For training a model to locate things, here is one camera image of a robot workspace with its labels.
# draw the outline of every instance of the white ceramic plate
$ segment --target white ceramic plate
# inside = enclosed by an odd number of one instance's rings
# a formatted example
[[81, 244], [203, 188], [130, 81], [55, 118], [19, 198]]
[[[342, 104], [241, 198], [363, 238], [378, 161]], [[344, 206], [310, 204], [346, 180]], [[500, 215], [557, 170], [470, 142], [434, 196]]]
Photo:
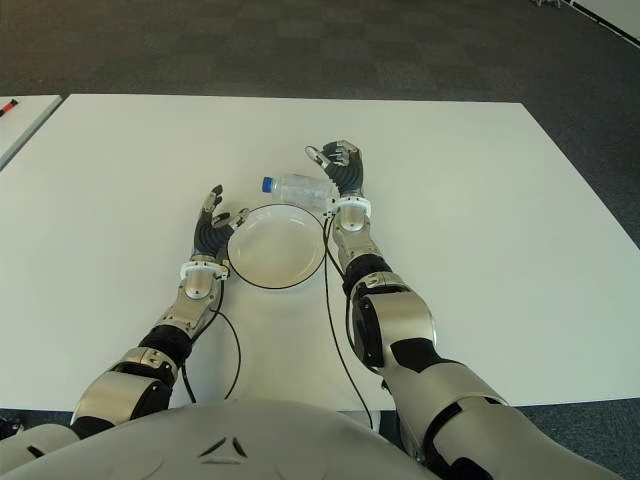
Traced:
[[227, 251], [231, 266], [247, 282], [263, 288], [292, 287], [322, 263], [322, 225], [293, 205], [256, 208], [231, 236]]

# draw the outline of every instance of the black joint cover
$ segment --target black joint cover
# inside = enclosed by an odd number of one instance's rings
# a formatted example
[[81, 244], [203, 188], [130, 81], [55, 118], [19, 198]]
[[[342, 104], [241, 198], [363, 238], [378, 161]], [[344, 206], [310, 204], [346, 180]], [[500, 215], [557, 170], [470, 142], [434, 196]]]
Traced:
[[367, 253], [355, 258], [344, 272], [344, 283], [342, 284], [342, 290], [347, 297], [351, 296], [351, 290], [358, 281], [370, 273], [376, 272], [390, 272], [391, 267], [387, 265], [384, 258], [374, 255], [373, 253]]
[[356, 287], [356, 291], [353, 294], [353, 301], [357, 302], [359, 299], [366, 295], [380, 295], [383, 293], [397, 293], [406, 292], [409, 288], [403, 285], [379, 285], [369, 288], [364, 283], [359, 284]]
[[71, 430], [75, 432], [80, 439], [90, 437], [96, 433], [103, 432], [113, 427], [113, 423], [97, 417], [80, 417], [71, 425]]
[[131, 419], [144, 417], [152, 413], [166, 410], [169, 407], [169, 399], [171, 398], [171, 388], [162, 382], [154, 382], [138, 400]]
[[189, 336], [173, 325], [158, 325], [142, 339], [139, 347], [149, 347], [168, 355], [180, 368], [191, 355], [192, 343]]
[[427, 338], [408, 338], [397, 341], [391, 344], [391, 351], [400, 365], [416, 373], [438, 363], [458, 363], [441, 358], [436, 353], [433, 342]]
[[352, 321], [356, 356], [368, 367], [383, 367], [380, 324], [369, 298], [364, 297], [354, 303]]
[[467, 457], [460, 457], [451, 464], [451, 478], [493, 480], [489, 472]]
[[176, 381], [176, 379], [173, 378], [171, 366], [167, 362], [162, 362], [162, 364], [157, 368], [139, 363], [127, 363], [120, 366], [117, 370], [122, 373], [137, 375], [139, 377], [155, 378], [168, 386], [173, 385]]
[[436, 418], [429, 424], [427, 427], [427, 431], [424, 434], [424, 439], [422, 440], [422, 450], [425, 455], [425, 465], [431, 470], [433, 473], [438, 475], [440, 478], [450, 479], [450, 480], [458, 480], [458, 477], [453, 477], [451, 472], [451, 467], [447, 463], [447, 461], [438, 453], [436, 447], [433, 443], [434, 438], [438, 434], [438, 432], [444, 427], [449, 420], [462, 412], [462, 408], [458, 403], [452, 403], [444, 410], [442, 410]]

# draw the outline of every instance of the blue bottle cap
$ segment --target blue bottle cap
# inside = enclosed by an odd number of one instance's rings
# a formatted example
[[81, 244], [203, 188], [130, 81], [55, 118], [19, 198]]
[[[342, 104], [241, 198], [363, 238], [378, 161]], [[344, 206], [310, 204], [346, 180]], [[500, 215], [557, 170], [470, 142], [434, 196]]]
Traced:
[[273, 178], [264, 177], [262, 179], [262, 191], [264, 193], [271, 193], [271, 187], [273, 186]]

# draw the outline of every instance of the gray carpet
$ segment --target gray carpet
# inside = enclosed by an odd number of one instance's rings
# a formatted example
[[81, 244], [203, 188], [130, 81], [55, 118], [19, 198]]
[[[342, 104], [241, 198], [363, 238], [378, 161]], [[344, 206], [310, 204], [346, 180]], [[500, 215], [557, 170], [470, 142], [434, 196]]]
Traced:
[[[527, 0], [0, 3], [2, 95], [522, 102], [637, 245], [639, 79], [640, 50], [567, 6]], [[523, 410], [640, 479], [640, 400]]]

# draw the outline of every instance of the white table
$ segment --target white table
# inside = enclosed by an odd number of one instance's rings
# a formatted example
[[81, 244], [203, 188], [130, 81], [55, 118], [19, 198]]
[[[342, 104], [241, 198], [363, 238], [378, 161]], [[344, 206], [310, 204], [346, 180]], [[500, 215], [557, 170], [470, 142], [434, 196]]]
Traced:
[[[0, 175], [0, 406], [72, 409], [173, 301], [209, 189], [234, 212], [269, 203], [264, 175], [322, 175], [303, 147], [337, 138], [363, 151], [373, 236], [441, 355], [517, 405], [640, 395], [640, 253], [522, 105], [73, 95]], [[237, 395], [360, 408], [321, 271], [283, 291], [233, 278], [223, 310]], [[392, 408], [347, 353], [370, 407]], [[216, 322], [188, 362], [199, 399], [235, 359]]]
[[59, 95], [0, 97], [0, 108], [13, 98], [18, 105], [0, 117], [0, 170], [62, 101]]

